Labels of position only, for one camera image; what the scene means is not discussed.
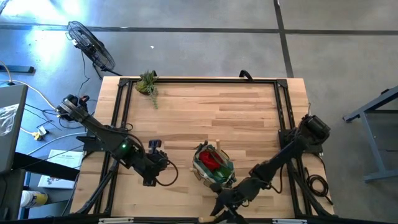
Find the white cable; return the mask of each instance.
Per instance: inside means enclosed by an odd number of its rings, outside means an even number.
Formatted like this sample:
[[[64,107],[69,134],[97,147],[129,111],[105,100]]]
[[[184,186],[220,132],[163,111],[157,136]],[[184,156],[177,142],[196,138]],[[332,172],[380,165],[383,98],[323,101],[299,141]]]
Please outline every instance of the white cable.
[[[2,61],[0,61],[0,63],[2,63],[2,65],[4,66],[4,68],[7,70],[8,77],[9,77],[9,82],[12,82],[11,73],[10,73],[10,70],[8,70],[7,65],[6,65],[4,62],[2,62]]]
[[[58,138],[56,138],[56,139],[53,139],[53,140],[51,140],[51,141],[45,143],[44,145],[42,145],[42,146],[40,146],[40,147],[38,147],[37,149],[33,150],[32,152],[28,153],[27,155],[29,156],[29,155],[31,155],[31,154],[37,152],[38,150],[44,148],[46,145],[48,145],[48,144],[50,144],[50,143],[52,143],[52,142],[54,142],[54,141],[56,141],[56,140],[63,139],[63,138],[69,137],[69,136],[79,135],[79,134],[87,134],[87,133],[73,133],[73,134],[67,134],[67,135],[58,137]]]
[[[31,135],[33,135],[33,133],[32,133],[32,132],[26,131],[26,130],[25,130],[25,129],[23,129],[22,127],[21,127],[21,131],[23,131],[23,132],[25,132],[25,133],[27,133],[27,134],[31,134]]]
[[[48,99],[46,99],[46,97],[45,97],[39,90],[36,90],[35,88],[31,87],[29,84],[24,83],[24,82],[22,82],[22,81],[18,81],[18,80],[13,80],[13,81],[14,81],[14,82],[21,83],[21,84],[25,84],[25,85],[27,85],[29,88],[31,88],[31,89],[33,89],[34,91],[36,91],[36,93],[38,93],[38,94],[47,102],[47,104],[48,104],[51,108],[53,108],[53,109],[55,110],[55,107],[48,101]]]

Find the black metal frame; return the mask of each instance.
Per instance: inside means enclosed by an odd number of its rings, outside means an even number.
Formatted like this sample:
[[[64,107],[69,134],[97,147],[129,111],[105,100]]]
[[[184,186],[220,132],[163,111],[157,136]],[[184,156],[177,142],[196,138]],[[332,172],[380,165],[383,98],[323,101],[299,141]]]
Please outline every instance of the black metal frame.
[[[280,88],[282,88],[283,93],[284,93],[284,98],[286,100],[286,107],[287,107],[287,116],[289,117],[289,124],[290,128],[295,127],[294,123],[294,116],[293,116],[293,109],[292,109],[292,104],[290,102],[290,95],[289,95],[289,87],[287,84],[286,79],[253,79],[250,74],[245,71],[241,70],[239,74],[240,78],[160,78],[156,82],[157,83],[251,83],[253,85],[255,84],[271,84],[274,87],[275,91],[275,100],[276,100],[276,105],[277,105],[277,110],[278,110],[278,117],[279,117],[279,124],[280,124],[280,130],[287,131],[286,125],[285,125],[285,120],[284,120],[284,112],[282,108],[282,100],[280,97]],[[113,110],[113,116],[112,116],[112,122],[111,125],[115,126],[116,125],[116,120],[118,118],[118,113],[119,113],[119,108],[121,104],[121,97],[122,97],[122,92],[123,88],[125,86],[128,87],[127,89],[127,95],[126,95],[126,100],[124,104],[124,110],[123,110],[123,116],[122,116],[122,121],[121,121],[121,128],[126,127],[126,122],[127,122],[127,114],[129,110],[129,104],[130,104],[130,99],[131,99],[131,93],[132,93],[132,86],[135,82],[138,82],[140,79],[139,78],[120,78],[119,84],[118,84],[118,92],[116,93],[116,101],[114,105],[114,110]],[[100,182],[102,181],[103,177],[106,175],[107,170],[108,170],[108,164],[110,160],[110,154],[106,153],[104,157],[104,164],[103,168],[101,171],[101,177],[100,177]],[[297,165],[298,165],[298,174],[304,178],[303,174],[303,165],[302,165],[302,160],[301,157],[296,158],[297,160]],[[289,173],[289,185],[290,185],[290,191],[291,191],[291,196],[292,196],[292,203],[293,203],[293,208],[294,208],[294,214],[295,217],[298,215],[303,215],[303,213],[300,210],[299,207],[299,198],[297,197],[297,189],[295,186],[295,180],[292,177],[293,172],[294,172],[294,166],[292,162],[289,162],[287,164],[288,168],[288,173]],[[106,208],[104,210],[104,213],[107,215],[111,214],[112,210],[112,204],[113,204],[113,196],[114,196],[114,191],[116,188],[116,179],[117,179],[117,172],[115,173],[114,177],[112,178],[111,185],[109,188],[109,194],[108,194],[108,201],[106,203]],[[305,195],[303,195],[304,201],[305,201],[305,214],[311,215],[311,206],[306,198]],[[101,201],[102,197],[100,197],[94,207],[94,214],[100,212],[100,207],[101,207]],[[179,222],[181,220],[197,220],[197,217],[194,218],[181,218],[181,217],[159,217],[159,218],[153,218],[153,217],[136,217],[134,218],[134,221],[140,220],[142,222],[149,222],[149,221],[170,221],[170,222]],[[249,218],[248,219],[250,222],[265,222],[269,221],[269,218]]]

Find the gray metal stand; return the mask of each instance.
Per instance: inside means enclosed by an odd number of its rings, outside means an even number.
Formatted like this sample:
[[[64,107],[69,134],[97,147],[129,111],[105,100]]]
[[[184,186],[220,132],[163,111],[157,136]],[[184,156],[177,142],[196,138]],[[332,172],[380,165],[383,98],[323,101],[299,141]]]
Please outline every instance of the gray metal stand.
[[[369,103],[360,107],[358,110],[352,112],[351,114],[343,117],[343,120],[345,120],[347,123],[351,122],[355,118],[361,118],[361,121],[365,127],[366,135],[368,137],[368,141],[370,143],[373,156],[376,160],[377,168],[379,169],[378,172],[364,176],[364,181],[366,183],[372,180],[381,180],[389,177],[398,177],[398,169],[388,170],[386,169],[383,163],[382,157],[379,152],[379,147],[377,146],[376,135],[374,134],[374,131],[372,131],[371,128],[372,125],[369,124],[370,117],[368,116],[368,115],[374,116],[374,114],[378,114],[378,116],[387,115],[387,114],[398,114],[397,110],[376,110],[396,98],[398,98],[398,86],[390,90],[384,91],[376,99],[370,101]]]

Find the plastic bag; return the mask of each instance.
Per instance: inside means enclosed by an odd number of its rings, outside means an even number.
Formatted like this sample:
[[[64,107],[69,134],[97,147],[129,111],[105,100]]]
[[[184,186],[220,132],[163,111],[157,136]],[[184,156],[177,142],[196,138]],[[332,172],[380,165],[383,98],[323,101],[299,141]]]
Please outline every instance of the plastic bag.
[[[0,108],[0,136],[5,136],[12,130],[14,118],[19,104]]]

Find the concrete floor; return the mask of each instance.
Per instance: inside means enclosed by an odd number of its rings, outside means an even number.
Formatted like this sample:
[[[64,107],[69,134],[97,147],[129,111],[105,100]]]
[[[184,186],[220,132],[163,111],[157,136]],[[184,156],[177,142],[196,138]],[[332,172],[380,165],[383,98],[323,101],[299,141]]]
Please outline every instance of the concrete floor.
[[[398,2],[394,0],[280,0],[280,6],[286,29],[398,29]],[[1,24],[65,25],[72,20],[101,27],[278,28],[272,0],[12,0],[0,15]],[[279,34],[94,35],[115,59],[115,71],[123,75],[154,69],[161,76],[235,77],[246,69],[254,77],[287,76]],[[398,179],[370,184],[362,181],[363,175],[376,171],[370,147],[360,121],[345,124],[341,119],[398,84],[397,41],[396,35],[287,35],[294,77],[304,78],[312,113],[332,129],[324,143],[324,160],[335,212],[341,217],[398,222]],[[67,40],[64,31],[0,30],[0,49],[0,59],[7,64],[37,69],[32,76],[13,77],[40,89],[55,105],[67,94],[77,93],[85,80],[80,51]],[[95,99],[101,82],[87,58],[86,74],[92,78],[82,93]],[[0,79],[6,78],[6,74],[0,74]],[[29,91],[27,102],[48,108],[33,91]],[[24,114],[24,128],[32,130],[40,123],[35,116]],[[46,141],[83,130],[50,131]],[[41,144],[21,133],[17,150],[29,152]],[[34,155],[77,145],[79,142],[72,137]],[[398,153],[388,156],[396,157]],[[59,209],[62,205],[44,212],[37,208],[31,216],[59,215]]]

